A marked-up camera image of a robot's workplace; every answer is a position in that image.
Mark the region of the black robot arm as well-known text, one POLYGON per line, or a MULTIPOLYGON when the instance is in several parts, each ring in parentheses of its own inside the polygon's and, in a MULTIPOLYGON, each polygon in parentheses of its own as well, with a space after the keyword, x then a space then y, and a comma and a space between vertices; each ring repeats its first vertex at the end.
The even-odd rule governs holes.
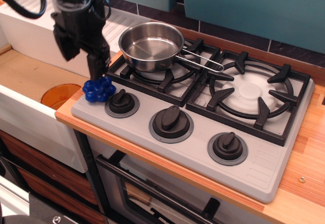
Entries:
POLYGON ((111 15, 109 0, 56 0, 54 37, 66 61, 80 50, 87 52, 87 64, 92 81, 108 71, 110 47, 103 36, 106 20, 111 15))

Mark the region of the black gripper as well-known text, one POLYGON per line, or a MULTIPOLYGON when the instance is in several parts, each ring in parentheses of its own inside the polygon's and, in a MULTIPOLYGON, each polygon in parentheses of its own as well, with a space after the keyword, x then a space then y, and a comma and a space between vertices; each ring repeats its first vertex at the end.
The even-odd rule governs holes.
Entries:
POLYGON ((103 27, 111 8, 91 5, 81 11, 54 12, 54 37, 66 61, 75 58, 80 50, 88 53, 87 63, 92 81, 98 80, 109 67, 110 47, 103 36, 103 27))

